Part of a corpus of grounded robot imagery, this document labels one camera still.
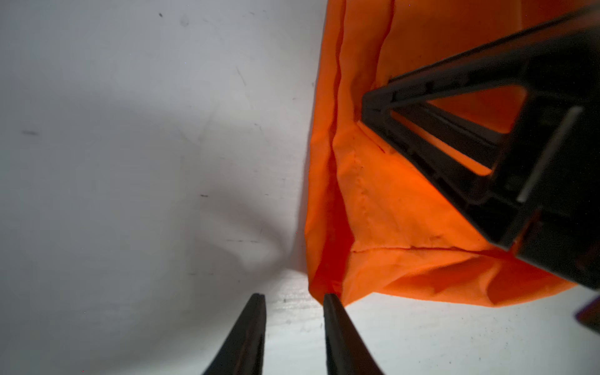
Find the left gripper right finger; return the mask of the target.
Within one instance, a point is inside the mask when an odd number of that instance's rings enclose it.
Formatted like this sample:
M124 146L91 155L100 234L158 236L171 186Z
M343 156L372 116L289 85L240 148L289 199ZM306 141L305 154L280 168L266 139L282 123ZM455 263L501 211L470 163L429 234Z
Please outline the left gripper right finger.
M325 295L323 311L327 373L382 375L337 295Z

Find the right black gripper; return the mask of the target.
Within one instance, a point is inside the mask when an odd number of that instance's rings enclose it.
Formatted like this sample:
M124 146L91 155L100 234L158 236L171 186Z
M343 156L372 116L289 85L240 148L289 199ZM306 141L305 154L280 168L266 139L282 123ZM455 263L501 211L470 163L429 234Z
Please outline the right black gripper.
M362 121L455 206L507 205L487 240L587 288L599 286L599 8L394 78ZM434 104L497 88L525 98L507 134Z

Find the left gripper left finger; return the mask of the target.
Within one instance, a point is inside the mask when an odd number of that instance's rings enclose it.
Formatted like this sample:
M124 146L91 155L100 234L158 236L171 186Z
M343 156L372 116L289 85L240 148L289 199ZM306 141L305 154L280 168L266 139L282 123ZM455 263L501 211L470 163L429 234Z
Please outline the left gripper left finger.
M261 375L263 373L267 305L253 294L204 374Z

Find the orange garment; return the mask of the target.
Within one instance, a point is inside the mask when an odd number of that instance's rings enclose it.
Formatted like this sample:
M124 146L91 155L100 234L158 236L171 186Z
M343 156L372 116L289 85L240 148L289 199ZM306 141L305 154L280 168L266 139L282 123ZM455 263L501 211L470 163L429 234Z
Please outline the orange garment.
M575 282L487 239L507 205L455 206L362 120L363 97L394 78L564 17L597 1L331 1L309 148L309 291L349 304L373 292L500 307ZM507 134L525 98L505 87L434 104Z

